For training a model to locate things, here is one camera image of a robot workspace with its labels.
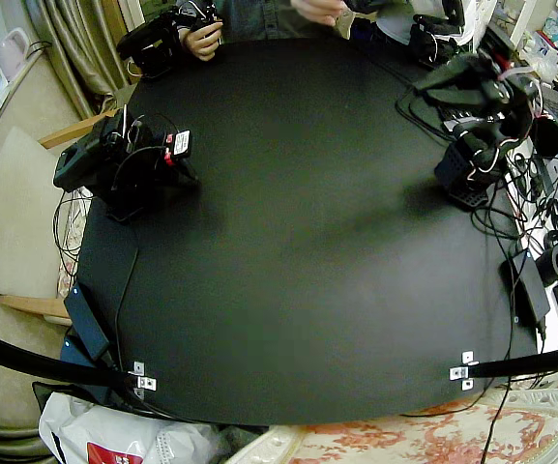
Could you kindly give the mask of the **person's right hand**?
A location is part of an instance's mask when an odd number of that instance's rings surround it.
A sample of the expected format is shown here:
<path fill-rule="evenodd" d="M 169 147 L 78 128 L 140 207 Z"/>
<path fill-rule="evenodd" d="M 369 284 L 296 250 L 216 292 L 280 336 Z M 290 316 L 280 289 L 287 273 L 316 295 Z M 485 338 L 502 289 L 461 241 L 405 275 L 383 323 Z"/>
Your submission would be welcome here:
<path fill-rule="evenodd" d="M 215 57 L 220 46 L 222 22 L 201 27 L 195 31 L 184 28 L 180 31 L 180 42 L 185 51 L 203 62 Z"/>

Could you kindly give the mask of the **person's left hand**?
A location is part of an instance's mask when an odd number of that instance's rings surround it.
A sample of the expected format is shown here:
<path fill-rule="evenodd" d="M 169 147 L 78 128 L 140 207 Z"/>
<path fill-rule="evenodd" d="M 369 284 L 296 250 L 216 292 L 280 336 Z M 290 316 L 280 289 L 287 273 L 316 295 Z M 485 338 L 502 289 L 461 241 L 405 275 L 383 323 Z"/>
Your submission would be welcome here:
<path fill-rule="evenodd" d="M 334 27 L 338 19 L 348 9 L 339 0 L 291 0 L 291 6 L 308 21 Z"/>

